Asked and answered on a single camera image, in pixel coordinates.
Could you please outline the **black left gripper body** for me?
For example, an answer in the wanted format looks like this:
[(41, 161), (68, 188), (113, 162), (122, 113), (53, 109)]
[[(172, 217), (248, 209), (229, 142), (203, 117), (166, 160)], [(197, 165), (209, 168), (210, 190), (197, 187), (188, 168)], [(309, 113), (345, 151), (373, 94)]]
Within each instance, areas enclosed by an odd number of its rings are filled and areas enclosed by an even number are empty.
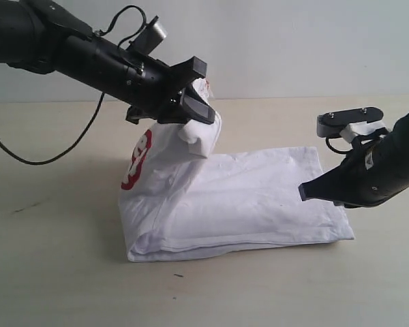
[(125, 120), (137, 125), (141, 119), (158, 123), (186, 123), (191, 119), (184, 104), (191, 85), (191, 61), (167, 65), (135, 50), (121, 50), (126, 64), (125, 88), (130, 106)]

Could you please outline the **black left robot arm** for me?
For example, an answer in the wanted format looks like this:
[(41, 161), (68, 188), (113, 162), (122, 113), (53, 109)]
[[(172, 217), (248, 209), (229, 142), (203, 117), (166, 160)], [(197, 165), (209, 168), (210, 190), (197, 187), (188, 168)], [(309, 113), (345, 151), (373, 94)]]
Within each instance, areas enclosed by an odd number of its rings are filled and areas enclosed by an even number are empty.
[(35, 74), (60, 72), (129, 105), (138, 123), (212, 124), (215, 111), (193, 83), (207, 65), (197, 57), (169, 66), (151, 52), (167, 33), (159, 18), (144, 20), (122, 48), (54, 1), (0, 1), (0, 63)]

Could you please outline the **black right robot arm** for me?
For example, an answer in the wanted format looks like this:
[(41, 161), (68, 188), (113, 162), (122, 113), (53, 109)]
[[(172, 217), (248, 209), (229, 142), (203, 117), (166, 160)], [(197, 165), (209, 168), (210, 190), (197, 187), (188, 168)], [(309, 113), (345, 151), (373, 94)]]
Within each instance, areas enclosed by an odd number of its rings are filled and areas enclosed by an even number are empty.
[(300, 184), (303, 201), (318, 199), (345, 208), (379, 206), (409, 188), (409, 113), (392, 129), (376, 107), (318, 116), (316, 133), (326, 143), (341, 138), (351, 149), (344, 160), (318, 178)]

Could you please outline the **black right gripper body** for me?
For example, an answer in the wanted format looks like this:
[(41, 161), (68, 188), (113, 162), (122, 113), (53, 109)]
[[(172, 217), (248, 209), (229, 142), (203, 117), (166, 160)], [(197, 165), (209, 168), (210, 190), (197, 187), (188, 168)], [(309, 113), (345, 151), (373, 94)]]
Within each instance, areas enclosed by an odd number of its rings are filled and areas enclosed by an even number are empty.
[(379, 206), (395, 196), (395, 143), (392, 136), (356, 137), (333, 179), (334, 200), (346, 208)]

